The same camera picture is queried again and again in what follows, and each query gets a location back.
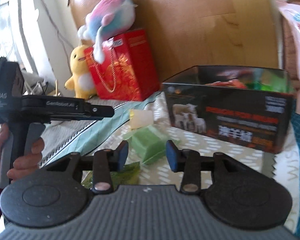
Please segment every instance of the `cable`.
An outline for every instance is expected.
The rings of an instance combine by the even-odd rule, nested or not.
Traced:
[[[43,95],[43,96],[46,95],[46,92],[47,92],[47,89],[48,89],[48,85],[49,85],[49,82],[47,81],[47,83],[46,83],[46,89],[44,90],[44,92],[42,92],[42,95]]]
[[[65,55],[66,55],[66,58],[67,58],[68,68],[69,68],[70,72],[72,72],[72,71],[71,71],[71,67],[70,67],[69,56],[68,56],[68,53],[67,53],[67,51],[66,51],[66,46],[65,46],[64,42],[66,42],[66,44],[67,44],[72,50],[74,49],[74,46],[72,46],[72,44],[71,44],[71,43],[70,43],[70,42],[69,42],[69,41],[68,41],[68,40],[60,33],[60,30],[59,30],[58,26],[56,25],[56,23],[53,21],[53,19],[52,19],[52,17],[51,17],[51,14],[50,14],[50,12],[49,12],[48,6],[47,6],[47,4],[45,3],[45,1],[44,1],[44,0],[40,0],[40,2],[42,3],[42,5],[43,5],[43,7],[44,7],[44,10],[46,11],[47,16],[48,16],[48,18],[49,18],[51,24],[53,25],[53,27],[54,27],[55,30],[57,31],[57,37],[58,37],[58,40],[59,40],[59,42],[61,43],[62,48],[63,48],[63,51],[64,51],[64,53],[65,53]]]

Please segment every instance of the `sheep picture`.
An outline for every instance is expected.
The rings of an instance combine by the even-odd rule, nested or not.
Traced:
[[[206,122],[198,118],[195,105],[174,104],[172,112],[175,119],[175,127],[195,133],[206,133]]]

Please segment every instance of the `green package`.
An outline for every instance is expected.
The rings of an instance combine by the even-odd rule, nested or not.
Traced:
[[[165,156],[166,142],[169,136],[160,132],[152,125],[139,128],[123,136],[142,159],[142,164],[151,164]]]
[[[140,162],[126,164],[122,171],[112,171],[110,174],[114,189],[116,189],[118,185],[139,184]],[[92,171],[87,174],[81,185],[87,189],[92,187]]]

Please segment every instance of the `light blue cloth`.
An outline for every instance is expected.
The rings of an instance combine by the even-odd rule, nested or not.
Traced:
[[[129,120],[130,109],[144,109],[147,104],[154,102],[156,96],[159,94],[160,92],[156,92],[143,102],[130,101],[115,108],[112,118],[104,118],[86,127],[75,136],[74,139],[66,143],[47,164],[71,152],[80,152],[81,155],[90,153],[99,147],[115,130]]]

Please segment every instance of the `ribbed gray surface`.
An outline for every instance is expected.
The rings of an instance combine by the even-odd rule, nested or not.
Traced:
[[[175,186],[120,186],[96,196],[67,224],[48,229],[15,225],[0,240],[296,240],[284,227],[249,232],[231,228],[208,213],[196,196]]]

